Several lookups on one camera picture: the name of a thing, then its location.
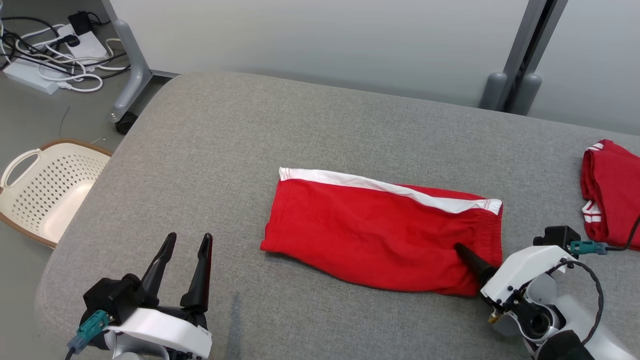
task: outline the laundry basket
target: laundry basket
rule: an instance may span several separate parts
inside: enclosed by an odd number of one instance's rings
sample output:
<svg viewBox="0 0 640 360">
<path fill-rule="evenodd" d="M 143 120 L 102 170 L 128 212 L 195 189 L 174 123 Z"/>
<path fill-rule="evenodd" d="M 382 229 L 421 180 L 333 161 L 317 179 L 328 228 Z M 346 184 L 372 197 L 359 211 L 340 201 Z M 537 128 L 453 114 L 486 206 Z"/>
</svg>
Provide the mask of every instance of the laundry basket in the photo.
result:
<svg viewBox="0 0 640 360">
<path fill-rule="evenodd" d="M 18 156 L 0 179 L 0 220 L 55 248 L 110 157 L 107 150 L 73 139 L 55 140 Z M 28 158 L 35 161 L 8 184 Z"/>
</svg>

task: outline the teal connector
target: teal connector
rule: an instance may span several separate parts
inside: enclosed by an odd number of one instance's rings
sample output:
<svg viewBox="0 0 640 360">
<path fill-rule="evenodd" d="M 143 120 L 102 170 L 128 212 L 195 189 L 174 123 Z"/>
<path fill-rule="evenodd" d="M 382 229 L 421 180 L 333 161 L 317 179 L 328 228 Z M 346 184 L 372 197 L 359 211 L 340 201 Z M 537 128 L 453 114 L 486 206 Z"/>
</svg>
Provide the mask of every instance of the teal connector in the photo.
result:
<svg viewBox="0 0 640 360">
<path fill-rule="evenodd" d="M 89 344 L 89 341 L 96 335 L 100 334 L 107 325 L 109 325 L 109 314 L 103 310 L 94 312 L 89 319 L 87 319 L 76 330 L 76 334 L 71 341 L 67 343 L 67 347 L 73 349 L 74 354 L 80 354 L 82 350 Z"/>
<path fill-rule="evenodd" d="M 571 241 L 570 250 L 573 255 L 598 254 L 606 255 L 608 253 L 607 243 L 597 243 L 595 241 Z"/>
</svg>

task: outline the folded red shorts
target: folded red shorts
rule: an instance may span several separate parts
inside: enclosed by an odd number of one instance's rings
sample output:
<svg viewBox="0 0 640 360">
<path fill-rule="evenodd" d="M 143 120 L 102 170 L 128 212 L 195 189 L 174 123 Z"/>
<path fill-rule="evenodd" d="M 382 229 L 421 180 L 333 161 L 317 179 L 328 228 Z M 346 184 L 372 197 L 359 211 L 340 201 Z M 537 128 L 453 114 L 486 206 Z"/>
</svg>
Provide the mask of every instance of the folded red shorts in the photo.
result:
<svg viewBox="0 0 640 360">
<path fill-rule="evenodd" d="M 602 140 L 584 152 L 582 208 L 584 228 L 595 241 L 623 247 L 640 215 L 640 158 L 611 140 Z M 640 231 L 631 249 L 640 250 Z"/>
<path fill-rule="evenodd" d="M 502 263 L 502 201 L 324 170 L 281 168 L 260 249 L 354 284 L 474 296 L 454 250 Z"/>
</svg>

